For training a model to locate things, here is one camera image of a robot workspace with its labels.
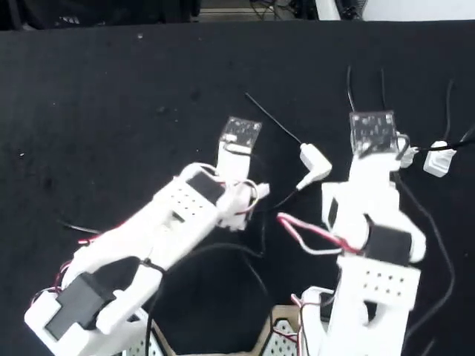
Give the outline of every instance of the black wire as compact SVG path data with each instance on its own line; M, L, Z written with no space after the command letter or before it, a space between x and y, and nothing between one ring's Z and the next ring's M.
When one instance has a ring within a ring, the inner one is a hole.
M401 150L399 150L399 153L398 155L396 156L396 161L399 161L402 159L402 157L404 156L404 154L406 153L406 151L408 150L409 146L410 146L410 140L409 140L409 136L408 135L402 135L402 134L399 134L397 135L397 138L398 139L404 139L404 146L402 147Z
M17 0L8 0L8 9L10 10L13 28L15 30L23 30L22 18L20 16L20 9Z
M254 99L251 94L249 93L245 93L244 94L246 96L247 99L249 99L252 104L254 104L255 106L257 106L259 108L259 110L261 110L267 117L269 117L279 128L281 128L282 130L284 130L284 132L289 135L290 137L292 137L295 141L298 142L299 145L302 144L302 141L296 136L294 135L292 132L290 132L289 130L287 130L273 115L271 115L269 113L269 111L267 111L266 109L264 109L262 107L261 104L258 103L258 101L256 99Z
M290 199L292 199L297 193L298 193L298 190L294 189L289 194L287 194L287 196L285 198L283 198L280 202L275 203L270 208L266 208L266 209L263 209L263 210L256 210L256 213L269 212L269 211L275 210L277 208L280 208L282 205L284 205L286 202L288 202Z
M249 6L252 8L252 11L254 11L254 13L256 14L256 16L261 20L263 21L264 20L264 16L261 15L255 8L255 3L256 1L253 1L253 0L249 0Z
M475 131L475 124L472 124L472 126L469 127L467 132L464 133L462 138L460 139L460 142L464 142L468 137L470 137Z
M83 226L73 225L73 224L70 224L69 222L65 222L64 220L61 220L61 219L57 219L56 221L59 224L63 225L65 228L71 228L73 230L87 232L88 234L94 234L94 235L100 235L102 233L101 231L96 230L95 228L85 228Z
M179 260L177 263L175 263L166 272L166 274L172 273L173 271L179 269L181 267L181 265L189 262L190 260L193 260L194 258L200 257L202 254L205 254L205 253L210 252L210 251L215 251L215 250L241 251L243 253L248 254L249 256L253 256L253 257L257 257L257 258L262 257L261 253L256 253L252 249L250 249L246 246L236 245L234 243L214 243L213 245L204 246L202 248L199 248L197 250L194 250L194 251L190 252L185 257L183 257L181 260ZM252 266L250 266L250 267L251 267L252 273L253 274L255 273L255 276L258 276L258 274L257 274L257 272L255 272L254 268ZM263 281L260 277L258 277L258 282L259 282L260 285L262 283L262 286L264 286L264 288L265 288L265 285L263 284ZM148 308L147 326L146 326L146 330L145 330L145 356L149 356L149 347L148 347L148 345L150 343L150 335L151 335L151 323L152 323L152 316L151 315L152 315L153 310L155 309L157 301L159 300L159 296L160 296L159 291L160 290L158 289L155 292L155 294L153 296L153 299L150 303L150 307Z
M440 147L428 147L428 148L417 148L419 152L429 152L429 151L445 151L445 150L456 150L457 148L462 148L469 146L475 143L475 139L465 139L464 141L459 141L455 143L449 143L445 146Z
M447 85L447 91L445 92L445 132L442 139L448 141L448 136L451 133L451 96L453 88L453 79L451 79Z
M384 68L379 70L379 76L381 78L381 103L383 104L383 110L386 111L386 76L384 74Z
M352 76L351 76L351 65L347 68L347 95L348 101L350 102L351 111L354 113L355 109L355 102L353 101L353 85L352 85Z
M417 200L416 196L413 192L409 189L409 187L402 181L401 177L397 172L393 174L394 180L397 185L399 185L402 190L406 193L406 195L412 200L413 204L417 207L417 209L429 220L429 223L433 229L433 233L436 237L437 244L439 245L440 251L442 252L442 256L444 257L444 261L447 264L447 270L450 275L450 282L447 288L447 291L444 295L425 312L422 317L417 320L413 325L409 327L406 331L406 336L404 339L404 343L408 342L409 338L424 324L426 323L444 304L447 303L451 295L453 294L453 289L455 286L455 267L453 266L452 260L447 252L447 249L444 244L444 240L442 239L442 235L440 234L439 228L437 224L430 214L430 212L422 206L422 204Z
M430 351L436 343L436 339L432 339L429 344L425 347L424 351L421 353L421 356L429 356Z

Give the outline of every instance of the perforated plate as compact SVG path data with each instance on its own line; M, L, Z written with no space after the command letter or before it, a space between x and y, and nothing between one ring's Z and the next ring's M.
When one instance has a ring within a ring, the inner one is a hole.
M148 356L166 356L160 347L157 333L153 328L152 334L150 335L149 346ZM128 350L123 351L122 356L145 356L145 338L143 338L143 340L141 340L137 345L133 345Z
M287 319L276 320L274 327L285 334L294 332ZM269 334L261 356L297 356L297 344L273 332Z

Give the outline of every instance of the white robotic arm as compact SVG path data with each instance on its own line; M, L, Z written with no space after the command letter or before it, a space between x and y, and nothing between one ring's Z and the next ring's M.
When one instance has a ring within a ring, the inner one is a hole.
M399 209L390 181L404 152L393 113L351 113L353 161L346 182L322 184L322 220L358 254L344 252L330 322L320 316L322 290L302 295L303 353L308 356L399 356L416 301L425 236ZM369 320L365 303L376 304Z
M245 228L249 201L265 197L269 188L248 184L247 179L250 150L261 124L231 118L226 128L236 123L247 129L235 133L234 140L226 137L226 142L239 146L243 133L252 134L252 142L247 142L246 156L239 156L243 163L234 167L234 176L230 169L187 166L134 216L80 248L61 286L34 301L25 322L55 356L110 356L128 348L145 334L144 320L134 315L158 290L163 272L215 226ZM236 157L221 157L221 166L223 159ZM140 261L132 283L125 291L104 290L92 274L126 257Z

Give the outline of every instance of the white plug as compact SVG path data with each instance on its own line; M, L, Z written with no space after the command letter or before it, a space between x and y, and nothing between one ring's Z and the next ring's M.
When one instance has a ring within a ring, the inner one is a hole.
M435 141L431 147L446 146L446 141ZM447 174L451 167L452 157L456 151L449 149L443 151L429 151L424 162L424 171L440 178Z
M296 185L298 191L301 191L312 182L322 180L332 171L330 161L310 143L301 144L300 159L309 170L309 173Z

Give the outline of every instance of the black table surface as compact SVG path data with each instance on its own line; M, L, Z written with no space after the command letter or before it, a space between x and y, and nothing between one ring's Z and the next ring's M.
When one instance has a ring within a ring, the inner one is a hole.
M23 314L50 286L83 234L58 224L107 229L148 202L186 164L213 163L228 116L262 121L255 153L267 164L271 201L305 169L299 147L245 100L249 91L304 142L333 163L328 180L350 166L345 72L353 66L356 108L388 106L414 145L445 128L445 88L455 79L451 140L474 122L475 23L233 23L115 27L0 34L0 275L2 355L49 355ZM432 355L471 355L474 314L473 150L451 172L402 172L434 215L457 272L450 302L414 337L414 355L433 337ZM253 177L264 175L258 165ZM320 221L320 187L285 211ZM427 256L413 323L445 292L448 273L427 220L402 194L402 208L427 234ZM204 243L259 248L259 222L244 234L219 230ZM269 217L267 254L253 261L274 303L311 285L332 288L334 257L306 255ZM119 266L108 282L123 277ZM249 350L269 311L240 254L219 251L167 278L154 317L179 353Z

